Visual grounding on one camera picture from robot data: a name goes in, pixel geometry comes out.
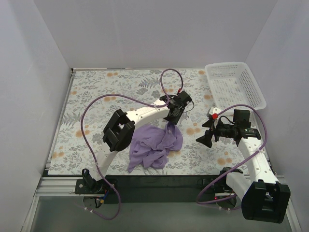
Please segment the purple t shirt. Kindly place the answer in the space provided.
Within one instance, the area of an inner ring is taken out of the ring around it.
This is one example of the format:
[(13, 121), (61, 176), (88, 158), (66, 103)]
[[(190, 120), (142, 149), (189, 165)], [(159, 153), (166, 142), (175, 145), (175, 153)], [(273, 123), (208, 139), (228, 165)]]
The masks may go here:
[(169, 152), (181, 150), (182, 145), (182, 133), (173, 123), (167, 123), (163, 129), (151, 124), (143, 125), (134, 131), (127, 171), (131, 173), (138, 165), (144, 169), (163, 169)]

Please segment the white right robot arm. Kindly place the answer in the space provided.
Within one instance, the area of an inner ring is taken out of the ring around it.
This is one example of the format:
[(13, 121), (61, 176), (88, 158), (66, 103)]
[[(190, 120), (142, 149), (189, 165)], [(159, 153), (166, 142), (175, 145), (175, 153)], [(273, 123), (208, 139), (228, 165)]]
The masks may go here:
[(233, 191), (241, 200), (241, 211), (245, 219), (282, 223), (286, 213), (291, 192), (287, 184), (279, 182), (273, 173), (264, 153), (267, 137), (261, 137), (259, 130), (251, 127), (250, 111), (246, 105), (233, 105), (233, 119), (227, 124), (222, 122), (225, 110), (212, 107), (208, 121), (203, 124), (207, 128), (205, 134), (196, 141), (211, 147), (219, 138), (233, 139), (244, 157), (244, 161), (233, 168), (224, 168), (220, 175), (207, 184), (198, 194), (196, 203), (206, 205), (199, 199), (210, 187), (218, 182), (224, 192)]

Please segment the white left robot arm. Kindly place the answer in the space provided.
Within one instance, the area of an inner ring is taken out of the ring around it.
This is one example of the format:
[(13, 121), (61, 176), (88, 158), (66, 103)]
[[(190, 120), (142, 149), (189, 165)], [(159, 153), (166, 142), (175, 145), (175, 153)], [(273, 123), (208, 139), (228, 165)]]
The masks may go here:
[[(116, 110), (103, 129), (103, 144), (99, 154), (95, 155), (86, 138), (84, 131), (84, 117), (89, 108), (96, 101), (109, 96), (129, 99), (142, 104), (143, 107), (127, 112), (124, 112), (121, 109)], [(102, 180), (105, 183), (108, 182), (105, 176), (109, 166), (118, 152), (123, 151), (131, 144), (135, 130), (158, 119), (164, 119), (167, 122), (176, 125), (184, 113), (186, 106), (192, 102), (192, 98), (185, 91), (181, 91), (176, 95), (164, 95), (151, 104), (121, 94), (106, 94), (94, 99), (86, 107), (80, 119), (83, 139), (94, 159), (94, 167), (89, 170), (89, 174), (92, 177), (86, 182), (87, 189), (92, 193), (98, 193), (102, 190)]]

